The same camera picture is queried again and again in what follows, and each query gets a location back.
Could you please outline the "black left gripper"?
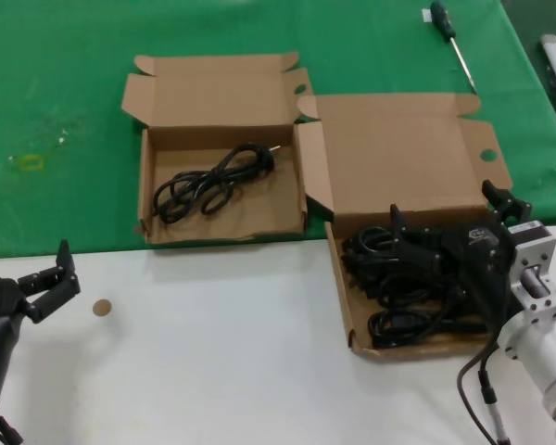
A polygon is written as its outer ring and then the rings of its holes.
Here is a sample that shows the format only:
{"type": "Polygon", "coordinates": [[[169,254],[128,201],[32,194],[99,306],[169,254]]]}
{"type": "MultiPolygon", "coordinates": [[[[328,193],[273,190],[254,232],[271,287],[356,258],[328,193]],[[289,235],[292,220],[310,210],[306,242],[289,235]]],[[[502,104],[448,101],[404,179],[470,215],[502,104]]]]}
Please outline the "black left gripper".
{"type": "Polygon", "coordinates": [[[23,276],[18,282],[0,278],[0,317],[25,315],[39,324],[80,292],[69,242],[62,239],[55,267],[23,276]]]}

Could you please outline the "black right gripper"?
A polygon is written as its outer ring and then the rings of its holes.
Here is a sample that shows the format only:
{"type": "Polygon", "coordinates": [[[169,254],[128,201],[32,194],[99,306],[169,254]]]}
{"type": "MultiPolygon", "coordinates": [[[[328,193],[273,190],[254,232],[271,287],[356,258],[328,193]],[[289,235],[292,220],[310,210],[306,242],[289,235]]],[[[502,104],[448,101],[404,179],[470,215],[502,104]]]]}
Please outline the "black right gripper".
{"type": "MultiPolygon", "coordinates": [[[[531,204],[516,198],[509,189],[485,180],[482,194],[497,222],[531,221],[531,204]]],[[[439,276],[443,273],[443,254],[458,297],[475,310],[490,332],[498,333],[506,323],[511,300],[513,244],[504,226],[480,221],[448,224],[440,230],[412,229],[395,204],[390,206],[390,222],[395,256],[439,276]]]]}

